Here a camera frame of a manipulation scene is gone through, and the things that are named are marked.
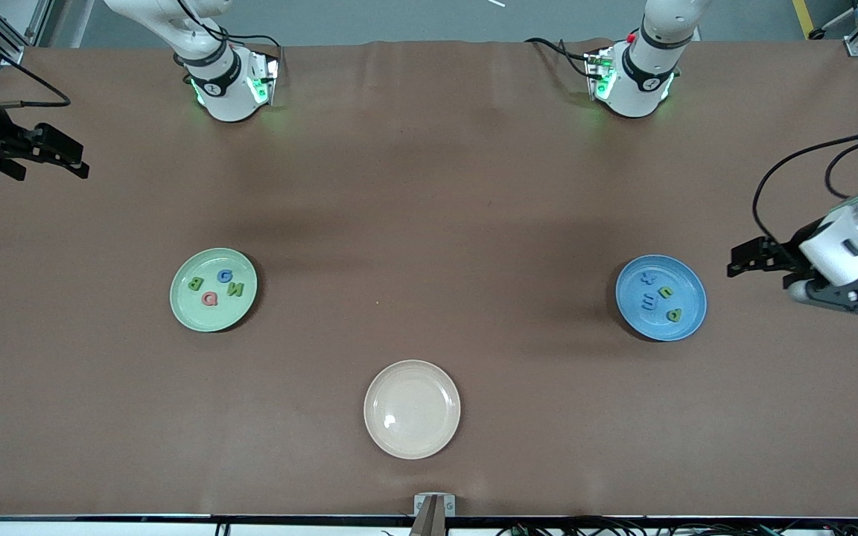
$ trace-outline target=yellow floor tape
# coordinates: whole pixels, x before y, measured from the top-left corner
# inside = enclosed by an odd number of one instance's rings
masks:
[[[800,21],[800,28],[803,28],[804,39],[810,39],[810,32],[813,31],[813,19],[810,18],[810,10],[807,9],[806,0],[793,0],[793,10],[796,11],[796,18]]]

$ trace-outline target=green plate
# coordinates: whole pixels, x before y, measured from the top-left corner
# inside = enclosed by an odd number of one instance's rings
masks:
[[[256,270],[241,252],[213,248],[191,257],[171,282],[171,311],[194,331],[220,331],[246,315],[256,298]]]

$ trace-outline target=table surface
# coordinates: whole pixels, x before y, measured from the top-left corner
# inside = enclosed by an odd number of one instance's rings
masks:
[[[74,104],[14,120],[81,141],[92,176],[0,180],[0,513],[396,513],[448,491],[470,515],[858,516],[858,318],[725,277],[763,172],[858,129],[840,43],[693,43],[640,120],[524,44],[292,48],[276,105],[238,124],[170,51],[26,62]],[[7,68],[0,99],[20,95],[48,97]],[[831,207],[832,156],[770,182],[776,233]],[[836,180],[858,189],[858,159]],[[258,265],[258,304],[191,332],[171,277],[218,246]],[[690,339],[617,316],[617,272],[650,253],[708,290]],[[415,462],[361,411],[405,359],[463,400]]]

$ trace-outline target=floor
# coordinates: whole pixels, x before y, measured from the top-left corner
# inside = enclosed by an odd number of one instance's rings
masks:
[[[103,0],[65,0],[51,44],[82,48],[164,47],[147,28],[113,13]],[[236,34],[271,34],[284,45],[354,45],[370,41],[569,41],[621,38],[639,24],[646,0],[238,0],[219,23]],[[814,25],[847,9],[846,0],[808,2]],[[842,38],[851,22],[827,39]],[[787,0],[719,0],[701,23],[703,40],[800,40]]]

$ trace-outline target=plate rim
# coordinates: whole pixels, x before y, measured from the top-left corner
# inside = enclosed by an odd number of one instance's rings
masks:
[[[697,322],[697,327],[695,327],[694,330],[691,331],[690,333],[688,333],[687,335],[670,336],[670,338],[664,338],[663,336],[651,336],[646,331],[641,330],[636,325],[636,323],[631,322],[631,319],[629,318],[629,316],[627,316],[624,313],[624,307],[622,305],[622,302],[620,302],[620,293],[617,291],[617,289],[620,288],[620,285],[622,285],[622,279],[624,278],[624,274],[627,273],[627,270],[629,270],[629,268],[631,268],[632,265],[642,264],[644,259],[653,259],[653,258],[665,258],[670,262],[676,262],[677,264],[680,264],[682,267],[685,268],[685,270],[690,272],[691,275],[694,275],[694,281],[697,281],[697,286],[700,287],[700,289],[701,289],[701,303],[702,303],[702,306],[704,306],[704,307],[702,308],[702,312],[699,313],[699,315],[698,315],[700,320]],[[705,288],[704,282],[701,281],[700,275],[697,275],[697,272],[694,272],[694,268],[691,268],[690,266],[685,264],[684,261],[681,261],[680,258],[674,258],[674,257],[671,257],[671,255],[652,253],[652,254],[648,254],[648,255],[641,255],[640,257],[631,259],[628,264],[624,265],[624,268],[620,269],[619,274],[617,274],[617,280],[615,281],[614,288],[615,288],[614,298],[615,298],[615,301],[617,302],[617,312],[620,312],[620,318],[623,318],[624,322],[629,323],[631,328],[633,328],[635,331],[637,331],[641,335],[646,336],[646,338],[648,338],[648,339],[660,340],[660,342],[678,342],[678,340],[687,339],[689,336],[694,335],[695,333],[697,333],[697,331],[699,329],[701,329],[701,326],[704,325],[704,320],[708,317],[708,289]]]
[[[406,364],[418,364],[418,366],[427,366],[429,369],[437,370],[442,373],[442,376],[445,377],[446,380],[449,381],[450,386],[452,386],[452,392],[455,396],[453,396],[453,400],[455,401],[455,413],[456,413],[456,425],[452,428],[452,432],[449,434],[445,441],[436,448],[435,450],[429,452],[429,454],[421,455],[421,456],[406,456],[396,452],[390,452],[387,448],[384,447],[383,444],[379,440],[377,440],[377,435],[374,430],[372,430],[372,421],[369,418],[369,412],[367,411],[370,405],[370,397],[372,396],[372,387],[375,386],[377,381],[381,379],[385,374],[388,374],[392,371],[392,369],[396,369],[396,367],[405,366]],[[462,423],[463,419],[463,398],[459,394],[459,386],[456,386],[456,381],[452,380],[452,377],[449,376],[449,373],[446,372],[442,367],[438,366],[436,363],[427,362],[427,360],[399,360],[395,363],[390,363],[388,366],[385,366],[384,369],[380,370],[378,374],[372,377],[372,381],[370,381],[369,387],[366,390],[366,396],[363,397],[363,422],[365,423],[366,431],[369,434],[372,442],[375,442],[375,445],[379,447],[386,454],[393,456],[394,458],[399,458],[401,460],[425,460],[431,456],[435,456],[439,454],[442,449],[448,447],[453,437],[456,437],[456,431],[459,431],[459,424]]]
[[[178,277],[178,275],[181,274],[181,272],[189,264],[191,264],[192,261],[194,261],[195,258],[203,257],[205,254],[215,253],[215,252],[229,252],[229,253],[232,253],[234,255],[237,255],[239,258],[243,259],[243,262],[245,264],[247,264],[249,266],[249,268],[253,271],[253,297],[250,299],[250,302],[247,305],[247,309],[245,309],[244,312],[242,313],[242,315],[239,316],[238,319],[235,319],[234,322],[231,322],[228,325],[217,327],[215,329],[199,329],[197,327],[187,325],[187,322],[184,322],[184,319],[181,318],[181,315],[178,315],[178,313],[177,313],[177,306],[176,306],[176,303],[174,303],[176,301],[176,299],[174,298],[174,293],[176,292],[176,288],[177,288],[177,277]],[[174,315],[174,318],[176,318],[177,321],[181,323],[181,325],[183,325],[187,329],[190,329],[191,331],[196,331],[198,333],[214,333],[215,331],[227,329],[227,328],[235,325],[235,323],[240,322],[242,318],[247,316],[247,313],[251,310],[251,307],[253,306],[253,302],[256,301],[256,293],[258,292],[259,285],[260,285],[260,278],[258,277],[258,273],[256,272],[256,267],[253,266],[251,259],[249,259],[247,257],[247,255],[242,254],[241,252],[239,252],[238,250],[235,250],[233,248],[224,248],[224,247],[208,248],[206,250],[199,251],[199,252],[191,255],[191,257],[188,258],[187,261],[184,261],[184,264],[181,264],[181,267],[178,268],[176,272],[174,272],[174,277],[171,278],[171,288],[170,288],[170,292],[168,293],[168,301],[171,303],[171,315]]]

